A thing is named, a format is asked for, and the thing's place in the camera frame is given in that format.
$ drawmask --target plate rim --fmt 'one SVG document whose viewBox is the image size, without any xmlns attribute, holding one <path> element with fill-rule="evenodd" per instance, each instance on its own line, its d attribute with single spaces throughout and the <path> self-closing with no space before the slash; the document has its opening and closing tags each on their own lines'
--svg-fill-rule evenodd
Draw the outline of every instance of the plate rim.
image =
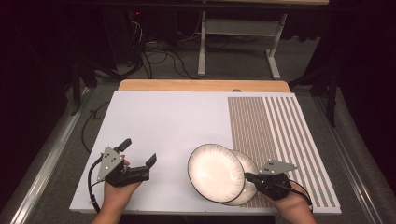
<svg viewBox="0 0 396 224">
<path fill-rule="evenodd" d="M 257 166 L 256 162 L 254 162 L 254 160 L 251 159 L 251 157 L 249 157 L 246 153 L 241 152 L 241 151 L 238 151 L 238 150 L 234 150 L 234 149 L 230 149 L 230 150 L 231 150 L 233 153 L 234 153 L 234 152 L 241 153 L 241 154 L 243 154 L 244 156 L 246 156 L 247 158 L 249 158 L 249 159 L 253 162 L 254 166 L 255 166 L 256 169 L 257 169 L 257 171 L 260 172 L 259 167 Z M 257 192 L 258 192 L 258 190 L 256 189 L 255 192 L 254 192 L 254 194 L 253 194 L 253 196 L 252 196 L 249 200 L 247 200 L 245 203 L 248 203 L 250 200 L 252 200 L 252 199 L 254 198 L 254 196 L 257 194 Z M 242 193 L 243 193 L 243 191 L 242 191 L 236 198 L 234 198 L 233 201 L 235 201 L 239 196 L 241 196 Z M 224 203 L 224 205 L 227 205 L 227 206 L 240 206 L 240 205 L 244 204 L 244 203 L 240 203 L 240 204 L 227 204 L 227 203 Z"/>
<path fill-rule="evenodd" d="M 235 200 L 236 198 L 238 198 L 239 195 L 241 195 L 242 191 L 244 190 L 245 184 L 246 184 L 246 179 L 245 179 L 245 177 L 244 177 L 244 183 L 243 183 L 242 189 L 240 190 L 240 192 L 238 193 L 238 195 L 236 195 L 236 197 L 234 197 L 233 199 L 231 199 L 231 200 L 229 200 L 229 201 L 225 201 L 225 202 L 218 202 L 218 201 L 215 201 L 215 200 L 212 200 L 212 199 L 208 199 L 208 198 L 207 198 L 205 195 L 203 195 L 203 194 L 194 186 L 194 184 L 192 183 L 191 175 L 190 175 L 190 161 L 191 161 L 191 156 L 192 156 L 192 154 L 193 154 L 196 150 L 198 150 L 200 147 L 204 147 L 204 146 L 208 146 L 208 145 L 222 147 L 222 148 L 224 148 L 224 149 L 226 149 L 226 150 L 230 150 L 230 151 L 231 151 L 231 149 L 228 149 L 227 147 L 224 147 L 224 146 L 222 146 L 222 145 L 220 145 L 220 144 L 215 144 L 215 143 L 213 143 L 213 144 L 212 144 L 212 143 L 206 143 L 206 144 L 202 144 L 202 145 L 198 146 L 198 147 L 190 154 L 189 160 L 188 160 L 188 162 L 187 162 L 187 174 L 188 174 L 188 176 L 189 176 L 189 180 L 190 180 L 192 186 L 194 187 L 195 191 L 197 191 L 202 197 L 204 197 L 205 199 L 209 200 L 210 202 L 213 202 L 213 203 L 229 203 L 229 202 L 232 202 L 233 200 Z M 236 160 L 239 162 L 239 164 L 240 164 L 240 166 L 241 166 L 241 168 L 242 168 L 243 173 L 245 173 L 245 170 L 244 170 L 244 167 L 243 167 L 241 161 L 236 157 L 235 154 L 233 154 L 233 156 L 234 156 L 234 157 L 236 158 Z"/>
</svg>

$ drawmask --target white table surface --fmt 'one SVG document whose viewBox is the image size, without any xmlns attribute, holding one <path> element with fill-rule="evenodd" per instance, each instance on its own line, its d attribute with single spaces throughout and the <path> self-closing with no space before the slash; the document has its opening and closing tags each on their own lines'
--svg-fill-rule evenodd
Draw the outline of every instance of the white table surface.
<svg viewBox="0 0 396 224">
<path fill-rule="evenodd" d="M 233 149 L 228 106 L 229 96 L 295 98 L 293 93 L 263 92 L 174 92 L 115 91 L 106 112 L 91 156 L 79 181 L 70 209 L 94 212 L 90 204 L 87 176 L 93 162 L 105 147 L 116 147 L 127 138 L 132 144 L 123 152 L 131 167 L 144 165 L 157 153 L 150 180 L 134 193 L 125 212 L 130 214 L 173 215 L 272 215 L 275 208 L 227 206 L 202 197 L 191 184 L 187 164 L 190 154 L 200 145 L 219 144 Z M 340 205 L 323 167 L 329 185 L 332 206 L 318 205 L 318 214 L 340 214 Z M 99 165 L 92 173 L 94 183 Z M 103 201 L 103 183 L 93 187 L 99 204 Z"/>
</svg>

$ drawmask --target finger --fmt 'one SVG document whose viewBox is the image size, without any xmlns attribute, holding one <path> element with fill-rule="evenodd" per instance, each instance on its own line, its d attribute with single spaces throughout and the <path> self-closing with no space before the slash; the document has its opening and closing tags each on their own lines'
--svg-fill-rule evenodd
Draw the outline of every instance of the finger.
<svg viewBox="0 0 396 224">
<path fill-rule="evenodd" d="M 124 159 L 124 165 L 126 165 L 126 166 L 131 165 L 131 163 L 129 161 L 125 160 L 125 155 L 121 155 L 121 156 Z"/>
</svg>

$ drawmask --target stacked plates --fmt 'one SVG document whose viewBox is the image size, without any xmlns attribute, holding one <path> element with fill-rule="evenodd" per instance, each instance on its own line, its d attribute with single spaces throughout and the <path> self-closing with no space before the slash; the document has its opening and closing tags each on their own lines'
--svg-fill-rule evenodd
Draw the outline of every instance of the stacked plates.
<svg viewBox="0 0 396 224">
<path fill-rule="evenodd" d="M 259 170 L 242 152 L 202 145 L 191 153 L 188 166 L 192 185 L 210 201 L 235 206 L 248 202 L 257 192 L 244 173 L 258 174 Z"/>
</svg>

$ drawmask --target human hand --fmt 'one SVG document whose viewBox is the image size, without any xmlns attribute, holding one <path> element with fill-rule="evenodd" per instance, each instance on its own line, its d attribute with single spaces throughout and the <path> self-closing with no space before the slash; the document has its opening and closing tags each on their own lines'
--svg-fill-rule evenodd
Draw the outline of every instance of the human hand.
<svg viewBox="0 0 396 224">
<path fill-rule="evenodd" d="M 305 194 L 304 189 L 301 186 L 298 186 L 294 183 L 290 183 L 291 187 L 295 190 L 300 191 Z M 286 198 L 283 198 L 278 201 L 274 201 L 271 198 L 263 195 L 264 198 L 272 203 L 279 214 L 285 218 L 287 221 L 293 224 L 314 224 L 317 223 L 312 216 L 311 210 L 309 209 L 308 203 L 306 199 L 296 193 L 290 192 Z"/>
<path fill-rule="evenodd" d="M 124 165 L 128 166 L 130 163 L 124 160 Z M 115 188 L 105 182 L 105 196 L 102 208 L 92 223 L 118 223 L 126 205 L 131 200 L 132 194 L 140 184 L 141 182 Z"/>
</svg>

